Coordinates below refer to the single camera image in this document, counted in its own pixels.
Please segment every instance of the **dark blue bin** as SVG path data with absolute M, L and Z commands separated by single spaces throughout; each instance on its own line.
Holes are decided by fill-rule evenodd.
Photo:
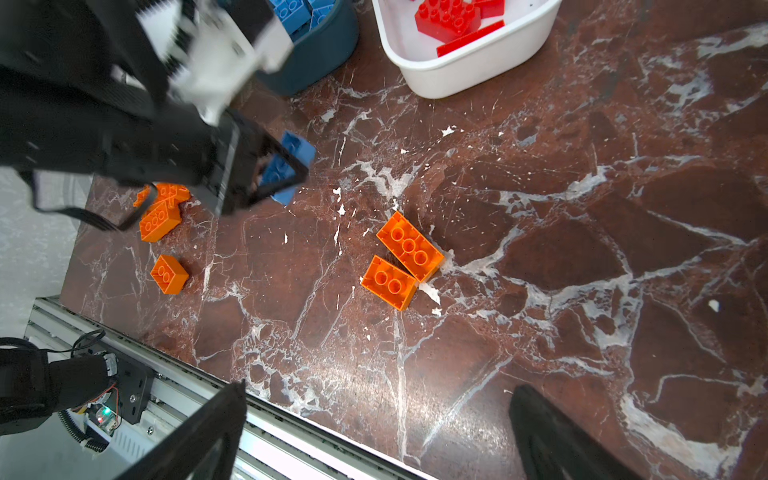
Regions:
M 278 95 L 294 95 L 344 63 L 355 50 L 359 35 L 352 1 L 336 0 L 323 23 L 295 41 L 282 69 L 273 74 L 258 71 L 257 78 Z

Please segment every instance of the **blue lego brick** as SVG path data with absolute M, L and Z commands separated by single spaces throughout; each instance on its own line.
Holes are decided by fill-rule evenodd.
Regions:
M 333 6 L 333 0 L 309 0 L 309 2 L 313 11 L 318 8 L 327 7 L 328 5 Z
M 294 135 L 289 131 L 283 134 L 283 139 L 280 143 L 307 167 L 309 167 L 312 160 L 315 158 L 315 147 L 310 145 L 309 142 L 303 138 Z M 271 184 L 292 177 L 293 175 L 293 168 L 291 168 L 282 157 L 278 157 L 277 154 L 275 154 L 272 156 L 270 164 L 266 166 L 266 170 L 261 176 L 261 183 L 259 185 Z M 291 187 L 277 192 L 272 198 L 276 202 L 288 206 L 291 200 L 293 200 L 293 195 L 295 193 L 296 187 Z
M 288 35 L 301 28 L 311 18 L 310 10 L 303 0 L 283 0 L 275 5 L 275 14 L 283 23 Z
M 326 15 L 328 15 L 331 10 L 333 10 L 333 5 L 328 5 L 327 7 L 320 7 L 315 8 L 312 10 L 312 21 L 310 22 L 310 30 L 315 28 L 317 25 L 320 25 L 320 22 L 325 19 Z

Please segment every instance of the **marble floor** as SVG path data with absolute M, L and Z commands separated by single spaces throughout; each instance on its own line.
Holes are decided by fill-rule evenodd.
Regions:
M 317 146 L 293 204 L 81 228 L 61 301 L 444 480 L 522 478 L 524 382 L 644 478 L 768 478 L 768 4 L 564 0 L 530 61 L 438 101 L 356 8 L 344 66 L 237 100 Z M 395 209 L 446 255 L 403 313 L 359 285 Z

